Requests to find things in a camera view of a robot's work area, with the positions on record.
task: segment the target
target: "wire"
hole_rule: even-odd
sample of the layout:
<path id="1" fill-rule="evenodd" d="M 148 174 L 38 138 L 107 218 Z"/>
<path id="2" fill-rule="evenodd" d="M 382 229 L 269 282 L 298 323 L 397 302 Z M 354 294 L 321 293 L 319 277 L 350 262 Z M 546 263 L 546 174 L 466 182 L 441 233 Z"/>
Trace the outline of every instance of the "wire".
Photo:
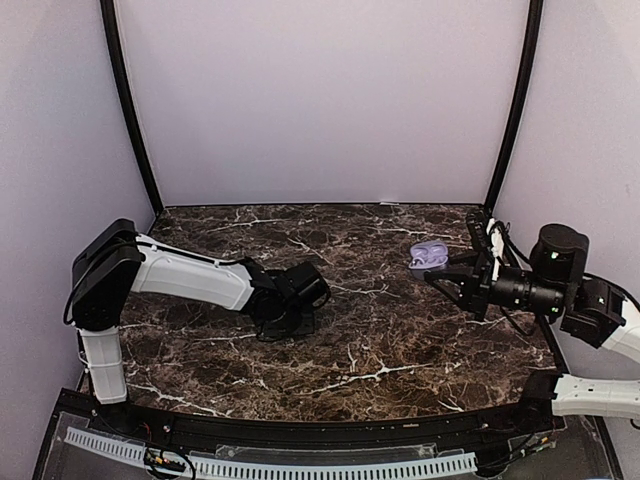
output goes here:
<path id="1" fill-rule="evenodd" d="M 515 328 L 520 335 L 525 336 L 525 337 L 531 337 L 531 336 L 533 336 L 534 333 L 536 333 L 536 324 L 535 323 L 533 324 L 533 327 L 531 327 L 531 330 L 527 332 L 520 325 L 517 324 L 517 322 L 513 319 L 513 317 L 511 317 L 511 315 L 509 315 L 509 312 L 507 312 L 504 309 L 504 307 L 500 307 L 500 311 L 505 316 L 507 321 L 511 324 L 511 326 L 513 328 Z"/>
<path id="2" fill-rule="evenodd" d="M 107 422 L 107 420 L 100 414 L 98 409 L 95 409 L 94 412 L 96 414 L 96 417 L 100 419 L 100 421 L 103 423 L 103 425 L 105 427 L 107 427 L 109 430 L 111 430 L 114 434 L 116 434 L 116 435 L 118 435 L 120 437 L 123 437 L 123 438 L 127 438 L 129 440 L 140 441 L 140 439 L 138 437 L 134 437 L 133 435 L 129 435 L 129 434 L 123 433 L 123 432 L 117 430 L 116 428 L 112 427 L 111 424 L 109 424 L 109 422 Z M 184 453 L 179 451 L 178 449 L 168 448 L 165 445 L 160 445 L 158 443 L 152 442 L 151 441 L 151 428 L 149 428 L 149 425 L 147 425 L 146 423 L 142 423 L 142 424 L 139 425 L 139 427 L 140 426 L 144 427 L 145 425 L 146 425 L 145 430 L 147 431 L 148 438 L 149 438 L 146 441 L 147 450 L 149 450 L 149 447 L 158 448 L 158 449 L 160 449 L 160 452 L 161 452 L 160 455 L 161 456 L 162 456 L 162 452 L 164 452 L 164 451 L 176 454 L 178 457 L 180 457 L 182 460 L 184 460 L 184 462 L 191 469 L 191 480 L 196 480 L 196 476 L 197 476 L 196 467 L 195 467 L 195 465 L 193 465 L 193 462 L 191 461 L 191 459 L 187 455 L 185 455 Z M 173 476 L 172 475 L 172 476 L 170 476 L 168 478 L 178 478 L 178 477 L 180 477 L 180 475 L 177 475 L 177 476 Z"/>
<path id="3" fill-rule="evenodd" d="M 509 235 L 509 226 L 505 225 L 502 220 L 497 220 L 492 225 L 491 229 L 493 229 L 494 227 L 500 230 L 500 233 L 502 233 L 502 238 L 503 238 L 504 242 L 507 244 L 507 246 L 509 248 L 511 248 L 511 250 L 518 257 L 520 257 L 520 260 L 522 260 L 527 265 L 531 265 L 531 262 L 529 261 L 529 258 L 524 253 L 522 253 L 520 251 L 520 249 L 516 246 L 516 244 L 513 243 L 513 240 L 511 240 L 511 236 Z"/>
<path id="4" fill-rule="evenodd" d="M 535 435 L 535 433 L 531 433 L 527 436 L 527 438 L 521 443 L 519 444 L 517 447 L 511 449 L 509 451 L 508 454 L 498 458 L 497 460 L 494 460 L 493 462 L 489 462 L 486 463 L 484 465 L 479 465 L 479 467 L 481 468 L 493 468 L 493 467 L 499 467 L 501 466 L 504 462 L 508 462 L 511 459 L 511 455 L 513 455 L 515 452 L 518 452 L 520 450 L 522 450 L 522 448 L 531 441 L 531 439 L 533 438 L 533 436 Z"/>

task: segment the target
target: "white wall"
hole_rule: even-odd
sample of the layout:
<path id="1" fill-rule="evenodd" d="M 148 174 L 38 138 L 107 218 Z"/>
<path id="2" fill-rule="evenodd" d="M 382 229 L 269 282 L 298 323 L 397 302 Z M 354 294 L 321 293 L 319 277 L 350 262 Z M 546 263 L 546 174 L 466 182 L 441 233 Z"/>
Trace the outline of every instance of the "white wall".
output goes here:
<path id="1" fill-rule="evenodd" d="M 520 134 L 497 216 L 527 251 L 560 222 L 591 239 L 588 270 L 640 298 L 640 3 L 545 2 Z M 640 378 L 640 366 L 559 333 L 575 374 Z M 609 422 L 626 478 L 640 432 Z"/>
<path id="2" fill-rule="evenodd" d="M 126 133 L 98 1 L 0 2 L 0 478 L 31 477 L 80 364 L 62 325 L 71 262 L 151 207 Z"/>
<path id="3" fill-rule="evenodd" d="M 168 205 L 482 202 L 527 0 L 119 0 Z"/>

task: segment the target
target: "brown marble surface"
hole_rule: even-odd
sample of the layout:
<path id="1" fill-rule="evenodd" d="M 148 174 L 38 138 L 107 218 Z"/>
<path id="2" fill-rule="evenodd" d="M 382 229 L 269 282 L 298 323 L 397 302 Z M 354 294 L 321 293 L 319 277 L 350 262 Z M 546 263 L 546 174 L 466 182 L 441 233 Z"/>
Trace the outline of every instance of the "brown marble surface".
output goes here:
<path id="1" fill-rule="evenodd" d="M 382 420 L 515 402 L 532 369 L 552 367 L 540 333 L 496 312 L 477 323 L 407 271 L 409 247 L 469 247 L 470 207 L 180 207 L 151 235 L 267 268 L 312 261 L 332 287 L 317 331 L 261 343 L 248 317 L 209 304 L 131 294 L 122 346 L 135 403 L 232 418 Z M 518 315 L 525 328 L 532 318 Z"/>

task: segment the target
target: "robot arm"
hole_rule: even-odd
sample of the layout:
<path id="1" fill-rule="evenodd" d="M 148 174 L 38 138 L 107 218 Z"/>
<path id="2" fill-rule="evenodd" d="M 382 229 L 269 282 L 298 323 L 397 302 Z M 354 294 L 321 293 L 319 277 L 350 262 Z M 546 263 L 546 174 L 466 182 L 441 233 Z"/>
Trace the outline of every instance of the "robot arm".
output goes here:
<path id="1" fill-rule="evenodd" d="M 546 225 L 526 258 L 507 228 L 482 211 L 471 213 L 467 226 L 474 251 L 450 258 L 444 268 L 425 270 L 429 285 L 479 320 L 489 304 L 533 312 L 551 323 L 562 318 L 562 331 L 640 364 L 640 304 L 623 288 L 585 274 L 586 236 L 564 225 Z M 514 252 L 531 270 L 520 267 Z M 554 415 L 640 419 L 640 381 L 535 373 L 525 392 L 550 401 Z"/>
<path id="2" fill-rule="evenodd" d="M 64 320 L 82 339 L 96 398 L 124 402 L 118 325 L 130 291 L 176 295 L 251 317 L 260 338 L 312 333 L 316 303 L 330 290 L 315 267 L 265 270 L 251 259 L 225 262 L 176 249 L 117 220 L 73 264 L 74 288 Z"/>

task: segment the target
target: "black cable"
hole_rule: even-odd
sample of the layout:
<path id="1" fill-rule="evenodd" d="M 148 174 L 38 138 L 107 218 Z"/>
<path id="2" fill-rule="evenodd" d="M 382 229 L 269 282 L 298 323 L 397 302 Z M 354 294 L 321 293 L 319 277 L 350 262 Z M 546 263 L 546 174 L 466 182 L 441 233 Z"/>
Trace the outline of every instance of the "black cable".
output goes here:
<path id="1" fill-rule="evenodd" d="M 100 421 L 102 422 L 102 424 L 107 427 L 109 430 L 111 430 L 114 434 L 123 437 L 123 438 L 127 438 L 129 440 L 134 440 L 134 441 L 142 441 L 142 439 L 138 438 L 138 437 L 134 437 L 132 435 L 123 433 L 119 430 L 117 430 L 116 428 L 112 427 L 111 424 L 109 424 L 109 422 L 107 422 L 107 420 L 100 414 L 100 412 L 98 411 L 98 409 L 94 409 L 95 415 L 97 418 L 100 419 Z M 157 448 L 160 449 L 160 451 L 167 451 L 167 452 L 171 452 L 176 454 L 178 457 L 180 457 L 182 460 L 185 461 L 185 463 L 189 466 L 189 468 L 191 469 L 191 480 L 196 480 L 197 477 L 197 471 L 196 471 L 196 467 L 193 464 L 193 462 L 191 461 L 191 459 L 185 455 L 184 453 L 182 453 L 181 451 L 177 450 L 177 449 L 173 449 L 173 448 L 169 448 L 166 445 L 160 445 L 159 443 L 155 443 L 152 442 L 151 440 L 146 440 L 144 441 L 145 445 L 147 445 L 147 449 L 148 447 L 152 447 L 152 448 Z"/>
<path id="2" fill-rule="evenodd" d="M 499 467 L 501 466 L 504 462 L 508 462 L 509 460 L 511 460 L 511 455 L 513 455 L 515 452 L 519 452 L 520 450 L 522 450 L 522 448 L 531 441 L 531 439 L 533 438 L 533 436 L 535 435 L 535 433 L 531 433 L 527 436 L 527 438 L 521 443 L 519 444 L 517 447 L 511 449 L 509 451 L 508 454 L 498 458 L 497 460 L 494 460 L 493 462 L 489 462 L 486 463 L 484 465 L 478 465 L 479 468 L 492 468 L 492 467 Z"/>
<path id="3" fill-rule="evenodd" d="M 531 330 L 527 332 L 520 325 L 518 325 L 518 323 L 511 317 L 511 315 L 509 315 L 509 312 L 507 312 L 504 309 L 504 307 L 500 307 L 500 311 L 505 316 L 507 321 L 511 324 L 511 326 L 513 328 L 515 328 L 520 335 L 522 335 L 524 337 L 531 337 L 531 336 L 533 336 L 534 333 L 536 333 L 536 324 L 535 323 L 533 324 L 533 327 L 531 328 Z"/>

